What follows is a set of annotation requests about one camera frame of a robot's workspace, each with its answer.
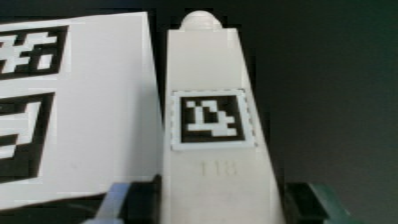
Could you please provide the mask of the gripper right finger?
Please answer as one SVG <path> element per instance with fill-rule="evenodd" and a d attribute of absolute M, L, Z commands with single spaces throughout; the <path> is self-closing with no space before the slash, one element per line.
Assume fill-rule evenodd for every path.
<path fill-rule="evenodd" d="M 316 183 L 284 185 L 284 215 L 288 224 L 350 224 L 348 211 L 332 188 Z"/>

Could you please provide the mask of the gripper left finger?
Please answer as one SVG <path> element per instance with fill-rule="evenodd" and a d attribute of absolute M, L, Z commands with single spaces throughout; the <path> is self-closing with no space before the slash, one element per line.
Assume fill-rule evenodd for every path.
<path fill-rule="evenodd" d="M 123 183 L 121 190 L 117 218 L 123 224 L 160 224 L 162 176 Z"/>

